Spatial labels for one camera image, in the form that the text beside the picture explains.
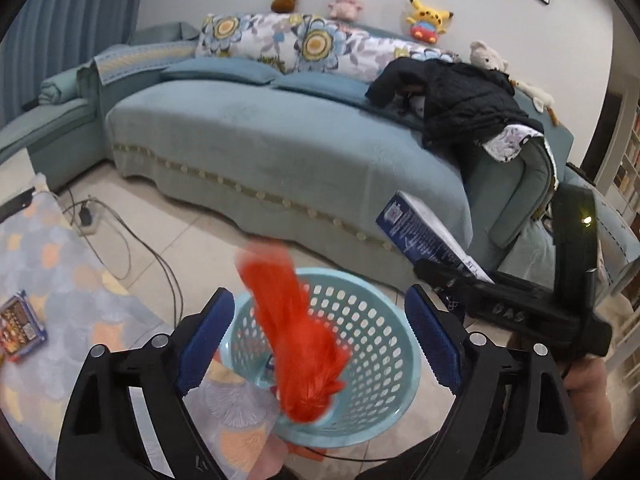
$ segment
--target jacket sleeve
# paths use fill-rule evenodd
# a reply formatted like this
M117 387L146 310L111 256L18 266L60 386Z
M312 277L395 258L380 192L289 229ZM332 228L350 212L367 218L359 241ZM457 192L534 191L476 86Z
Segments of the jacket sleeve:
M382 74L369 85L365 94L374 106L382 108L394 100L396 92L402 85L425 82L423 61L399 57L389 63Z

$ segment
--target blue curtain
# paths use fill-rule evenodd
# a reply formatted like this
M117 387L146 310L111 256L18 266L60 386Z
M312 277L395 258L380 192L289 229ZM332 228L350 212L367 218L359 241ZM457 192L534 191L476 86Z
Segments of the blue curtain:
M0 125L22 113L43 79L127 43L140 0L28 0L0 52Z

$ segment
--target laundry basket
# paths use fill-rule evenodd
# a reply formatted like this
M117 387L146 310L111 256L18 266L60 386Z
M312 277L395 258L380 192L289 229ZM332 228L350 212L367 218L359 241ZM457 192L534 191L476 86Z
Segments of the laundry basket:
M364 280L329 269L296 273L308 286L309 314L332 328L351 359L340 376L346 387L333 397L327 414L311 424L281 415L274 430L299 446L344 447L370 440L397 422L414 400L420 347L404 312ZM274 384L271 348L256 323L250 294L236 301L220 355L223 365L248 381L263 388Z

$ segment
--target pink pig plush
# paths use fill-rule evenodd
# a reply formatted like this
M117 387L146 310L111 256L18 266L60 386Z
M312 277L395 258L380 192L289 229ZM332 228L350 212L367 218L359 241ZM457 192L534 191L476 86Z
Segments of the pink pig plush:
M360 0L334 0L329 4L332 20L344 20L354 22L358 19L358 13L364 9Z

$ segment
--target brown plush toy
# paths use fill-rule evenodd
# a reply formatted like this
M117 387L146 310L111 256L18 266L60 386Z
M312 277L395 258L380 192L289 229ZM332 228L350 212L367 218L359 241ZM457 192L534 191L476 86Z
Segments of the brown plush toy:
M296 3L298 0L274 0L271 4L271 10L273 12L279 12L281 14L287 14L296 10Z

